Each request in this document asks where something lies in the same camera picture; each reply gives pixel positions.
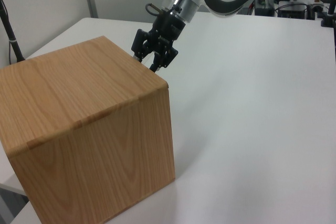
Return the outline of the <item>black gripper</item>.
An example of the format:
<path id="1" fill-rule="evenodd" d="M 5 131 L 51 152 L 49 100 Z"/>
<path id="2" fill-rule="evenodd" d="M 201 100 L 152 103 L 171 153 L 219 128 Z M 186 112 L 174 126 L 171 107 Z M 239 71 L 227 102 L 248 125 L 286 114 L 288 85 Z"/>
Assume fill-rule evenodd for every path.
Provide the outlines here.
<path id="1" fill-rule="evenodd" d="M 152 52 L 152 49 L 155 49 L 159 45 L 160 38 L 166 43 L 172 44 L 178 39 L 185 25 L 182 20 L 169 12 L 164 11 L 159 14 L 149 32 L 145 32 L 142 29 L 137 30 L 131 47 L 131 50 L 134 52 L 133 58 L 138 62 L 142 62 Z M 150 70 L 157 72 L 162 67 L 167 68 L 177 54 L 178 51 L 173 47 L 163 48 L 159 52 L 155 52 Z"/>

